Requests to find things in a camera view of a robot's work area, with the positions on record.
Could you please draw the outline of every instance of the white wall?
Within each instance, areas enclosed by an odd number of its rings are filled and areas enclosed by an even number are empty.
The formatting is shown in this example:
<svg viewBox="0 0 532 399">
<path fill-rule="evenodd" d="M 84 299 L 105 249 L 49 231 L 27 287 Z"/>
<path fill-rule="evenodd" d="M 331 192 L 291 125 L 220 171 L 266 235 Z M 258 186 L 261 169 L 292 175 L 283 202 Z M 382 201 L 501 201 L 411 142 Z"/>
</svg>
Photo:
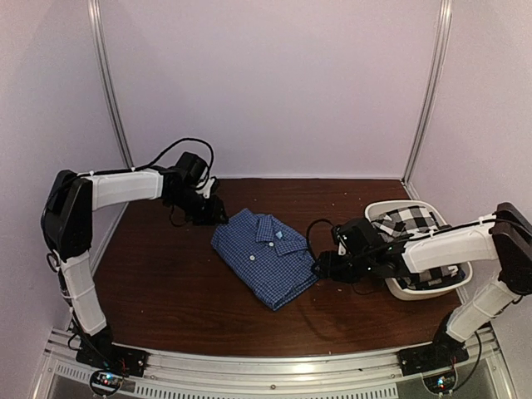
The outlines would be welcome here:
<svg viewBox="0 0 532 399">
<path fill-rule="evenodd" d="M 413 184 L 457 224 L 513 202 L 532 220 L 532 2 L 454 2 L 446 63 Z M 473 295 L 496 264 L 475 265 Z M 495 321 L 519 397 L 530 397 L 532 299 Z"/>
<path fill-rule="evenodd" d="M 121 166 L 86 2 L 6 0 L 0 9 L 0 396 L 27 397 L 67 307 L 39 219 L 60 169 Z M 95 217 L 97 248 L 118 209 Z"/>
<path fill-rule="evenodd" d="M 192 135 L 213 143 L 218 175 L 400 177 L 439 8 L 438 0 L 102 2 L 134 162 Z"/>
</svg>

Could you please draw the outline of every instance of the blue checkered shirt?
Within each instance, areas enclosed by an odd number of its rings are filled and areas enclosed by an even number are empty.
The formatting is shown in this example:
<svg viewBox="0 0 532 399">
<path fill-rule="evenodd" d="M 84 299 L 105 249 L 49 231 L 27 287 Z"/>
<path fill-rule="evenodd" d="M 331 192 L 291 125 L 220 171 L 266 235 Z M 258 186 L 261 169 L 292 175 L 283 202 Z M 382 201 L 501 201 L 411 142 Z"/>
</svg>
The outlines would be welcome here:
<svg viewBox="0 0 532 399">
<path fill-rule="evenodd" d="M 296 298 L 318 278 L 305 238 L 271 214 L 243 209 L 221 224 L 212 239 L 213 248 L 273 310 Z"/>
</svg>

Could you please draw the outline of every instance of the shirt collar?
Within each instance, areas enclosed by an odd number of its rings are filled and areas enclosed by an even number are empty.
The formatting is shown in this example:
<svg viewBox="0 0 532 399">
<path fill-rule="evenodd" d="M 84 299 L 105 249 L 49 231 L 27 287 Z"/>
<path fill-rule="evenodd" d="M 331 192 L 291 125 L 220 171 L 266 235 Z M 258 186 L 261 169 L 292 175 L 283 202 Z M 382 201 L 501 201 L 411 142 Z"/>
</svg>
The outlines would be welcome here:
<svg viewBox="0 0 532 399">
<path fill-rule="evenodd" d="M 279 238 L 276 236 L 273 226 L 273 216 L 265 214 L 259 216 L 259 226 L 257 228 L 256 241 L 258 243 L 269 242 L 273 243 L 277 255 L 283 256 L 296 251 L 303 251 L 307 249 L 307 242 L 303 236 L 294 239 L 288 239 L 283 236 Z"/>
</svg>

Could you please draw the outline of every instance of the laundry basket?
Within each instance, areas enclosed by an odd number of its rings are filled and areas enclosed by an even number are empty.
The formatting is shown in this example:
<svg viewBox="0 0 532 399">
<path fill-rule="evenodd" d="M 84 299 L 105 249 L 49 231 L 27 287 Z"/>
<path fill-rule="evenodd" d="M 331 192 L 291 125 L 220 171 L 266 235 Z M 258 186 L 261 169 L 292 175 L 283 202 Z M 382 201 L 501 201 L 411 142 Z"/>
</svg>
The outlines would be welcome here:
<svg viewBox="0 0 532 399">
<path fill-rule="evenodd" d="M 445 220 L 441 217 L 440 213 L 437 211 L 436 208 L 434 208 L 432 205 L 426 202 L 415 201 L 415 200 L 375 202 L 366 207 L 366 211 L 365 211 L 366 219 L 374 220 L 380 214 L 384 214 L 394 209 L 405 208 L 407 206 L 413 206 L 413 205 L 425 206 L 436 217 L 438 224 L 440 225 L 446 224 Z M 386 284 L 390 292 L 396 298 L 399 298 L 403 301 L 418 301 L 421 299 L 436 298 L 446 293 L 449 293 L 450 291 L 457 289 L 461 287 L 462 285 L 465 285 L 471 281 L 473 277 L 473 268 L 471 267 L 471 263 L 464 262 L 463 264 L 460 264 L 460 266 L 462 270 L 464 270 L 465 272 L 464 279 L 460 281 L 459 283 L 451 285 L 449 287 L 436 288 L 436 289 L 425 289 L 425 290 L 414 290 L 414 289 L 408 289 L 408 288 L 402 289 L 399 283 L 397 282 L 397 280 L 395 280 L 394 278 L 386 278 Z"/>
</svg>

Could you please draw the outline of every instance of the plaid fabric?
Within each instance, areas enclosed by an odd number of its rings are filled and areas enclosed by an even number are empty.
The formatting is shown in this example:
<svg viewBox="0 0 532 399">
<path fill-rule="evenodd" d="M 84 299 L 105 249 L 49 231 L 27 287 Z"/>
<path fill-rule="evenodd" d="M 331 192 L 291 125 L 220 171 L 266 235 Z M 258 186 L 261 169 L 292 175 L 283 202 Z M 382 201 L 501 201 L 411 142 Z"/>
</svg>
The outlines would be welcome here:
<svg viewBox="0 0 532 399">
<path fill-rule="evenodd" d="M 305 238 L 271 214 L 243 209 L 221 224 L 212 246 L 266 306 L 280 309 L 318 278 Z"/>
<path fill-rule="evenodd" d="M 427 233 L 431 229 L 438 230 L 440 226 L 429 210 L 420 205 L 395 209 L 381 214 L 372 221 L 379 235 L 386 242 L 391 242 L 403 235 Z M 466 277 L 460 266 L 444 266 L 431 268 L 423 273 L 412 273 L 409 277 L 396 278 L 402 289 L 437 289 L 457 284 Z"/>
</svg>

